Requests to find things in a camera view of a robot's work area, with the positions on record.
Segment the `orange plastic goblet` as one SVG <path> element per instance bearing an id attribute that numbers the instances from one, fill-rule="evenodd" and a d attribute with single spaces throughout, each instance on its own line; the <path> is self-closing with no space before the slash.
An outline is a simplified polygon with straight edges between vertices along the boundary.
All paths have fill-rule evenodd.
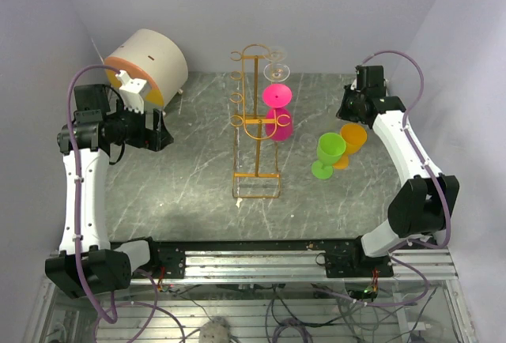
<path id="1" fill-rule="evenodd" d="M 361 149 L 368 139 L 368 134 L 364 127 L 347 123 L 341 128 L 340 135 L 346 143 L 346 150 L 333 168 L 342 170 L 349 166 L 349 156 Z"/>

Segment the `magenta plastic goblet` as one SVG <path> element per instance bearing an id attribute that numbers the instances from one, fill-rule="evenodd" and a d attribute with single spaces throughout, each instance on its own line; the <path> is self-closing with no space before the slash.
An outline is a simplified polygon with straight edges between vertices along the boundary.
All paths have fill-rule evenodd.
<path id="1" fill-rule="evenodd" d="M 287 85 L 272 84 L 262 94 L 262 100 L 269 107 L 266 119 L 273 120 L 265 124 L 266 135 L 273 141 L 285 141 L 293 134 L 293 117 L 287 110 L 293 94 Z"/>

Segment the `clear flute wine glass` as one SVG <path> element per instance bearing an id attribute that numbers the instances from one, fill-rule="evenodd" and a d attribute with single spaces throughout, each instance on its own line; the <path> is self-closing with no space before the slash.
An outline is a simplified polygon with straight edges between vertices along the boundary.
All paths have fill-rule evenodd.
<path id="1" fill-rule="evenodd" d="M 286 81 L 291 74 L 290 68 L 280 62 L 271 62 L 263 70 L 264 77 L 272 83 Z"/>

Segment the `clear round wine glass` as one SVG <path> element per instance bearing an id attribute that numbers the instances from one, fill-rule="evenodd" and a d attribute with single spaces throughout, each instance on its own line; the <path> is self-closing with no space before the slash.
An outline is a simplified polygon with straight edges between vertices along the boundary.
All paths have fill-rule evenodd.
<path id="1" fill-rule="evenodd" d="M 267 48 L 264 58 L 269 62 L 282 62 L 287 57 L 287 52 L 283 47 L 271 46 Z"/>

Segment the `clear glass tumbler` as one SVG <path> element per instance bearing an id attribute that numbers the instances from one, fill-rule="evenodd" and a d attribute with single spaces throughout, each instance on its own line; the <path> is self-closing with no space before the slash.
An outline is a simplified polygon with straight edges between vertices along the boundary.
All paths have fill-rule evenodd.
<path id="1" fill-rule="evenodd" d="M 317 147 L 317 138 L 313 134 L 305 133 L 299 139 L 300 149 L 305 153 L 313 153 Z"/>

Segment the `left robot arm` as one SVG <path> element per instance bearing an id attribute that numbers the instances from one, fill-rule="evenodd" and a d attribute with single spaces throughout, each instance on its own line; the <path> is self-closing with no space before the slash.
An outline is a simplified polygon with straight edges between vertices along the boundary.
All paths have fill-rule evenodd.
<path id="1" fill-rule="evenodd" d="M 87 292 L 100 294 L 126 289 L 136 270 L 153 277 L 161 258 L 150 238 L 111 246 L 105 226 L 105 180 L 111 146 L 162 150 L 173 142 L 163 113 L 153 112 L 146 125 L 145 97 L 149 83 L 133 79 L 116 90 L 110 109 L 106 84 L 74 87 L 76 110 L 58 134 L 66 170 L 66 221 L 59 253 L 45 262 L 45 274 L 71 299 Z"/>

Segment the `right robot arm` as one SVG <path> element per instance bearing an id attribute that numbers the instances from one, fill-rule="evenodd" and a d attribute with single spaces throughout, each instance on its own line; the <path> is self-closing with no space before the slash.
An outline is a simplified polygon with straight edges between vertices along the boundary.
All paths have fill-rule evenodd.
<path id="1" fill-rule="evenodd" d="M 337 117 L 367 126 L 382 141 L 397 170 L 401 188 L 387 209 L 387 219 L 361 237 L 361 250 L 348 258 L 357 276 L 376 268 L 376 257 L 413 241 L 424 247 L 446 247 L 459 181 L 434 163 L 414 133 L 399 97 L 387 94 L 382 66 L 357 66 L 345 86 Z"/>

